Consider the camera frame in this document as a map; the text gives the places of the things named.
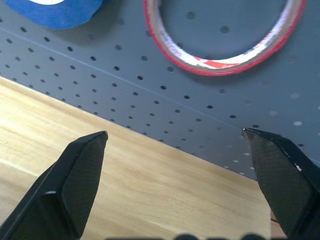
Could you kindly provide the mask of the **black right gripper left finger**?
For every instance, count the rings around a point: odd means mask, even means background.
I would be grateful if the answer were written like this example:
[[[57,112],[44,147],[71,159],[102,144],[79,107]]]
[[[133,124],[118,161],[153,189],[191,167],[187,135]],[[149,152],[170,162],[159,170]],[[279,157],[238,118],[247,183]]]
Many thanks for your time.
[[[99,188],[106,131],[82,136],[33,183],[0,226],[0,240],[80,240]]]

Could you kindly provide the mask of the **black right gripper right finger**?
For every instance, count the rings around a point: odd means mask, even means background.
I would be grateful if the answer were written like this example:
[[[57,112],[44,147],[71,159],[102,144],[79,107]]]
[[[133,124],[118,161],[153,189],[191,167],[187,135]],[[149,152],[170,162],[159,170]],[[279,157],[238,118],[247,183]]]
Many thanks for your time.
[[[291,140],[245,128],[258,185],[289,240],[320,240],[320,167]]]

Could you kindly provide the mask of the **grey perforated pegboard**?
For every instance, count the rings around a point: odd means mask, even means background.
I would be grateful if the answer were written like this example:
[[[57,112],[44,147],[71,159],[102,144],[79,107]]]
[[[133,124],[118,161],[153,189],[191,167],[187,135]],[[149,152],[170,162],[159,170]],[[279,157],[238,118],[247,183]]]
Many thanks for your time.
[[[173,64],[143,0],[108,0],[87,23],[53,30],[0,0],[0,75],[250,179],[243,128],[293,141],[320,167],[320,0],[286,44],[241,73]]]

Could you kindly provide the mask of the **red tape roll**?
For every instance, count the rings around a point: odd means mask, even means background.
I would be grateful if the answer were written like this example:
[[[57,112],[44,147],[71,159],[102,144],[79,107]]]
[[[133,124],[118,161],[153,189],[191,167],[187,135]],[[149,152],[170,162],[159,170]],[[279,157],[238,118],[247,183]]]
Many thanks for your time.
[[[178,67],[202,76],[227,76],[241,73],[279,51],[295,30],[308,0],[286,0],[271,30],[246,52],[226,59],[205,59],[187,53],[166,31],[159,11],[159,0],[143,0],[149,33],[162,53]]]

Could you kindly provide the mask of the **blue tape roll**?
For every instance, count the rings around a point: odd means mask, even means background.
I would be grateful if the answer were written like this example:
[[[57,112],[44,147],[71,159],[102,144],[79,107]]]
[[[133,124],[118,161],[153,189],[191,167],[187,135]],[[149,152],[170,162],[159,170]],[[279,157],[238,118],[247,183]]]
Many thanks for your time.
[[[54,30],[88,22],[105,0],[2,0],[32,22]]]

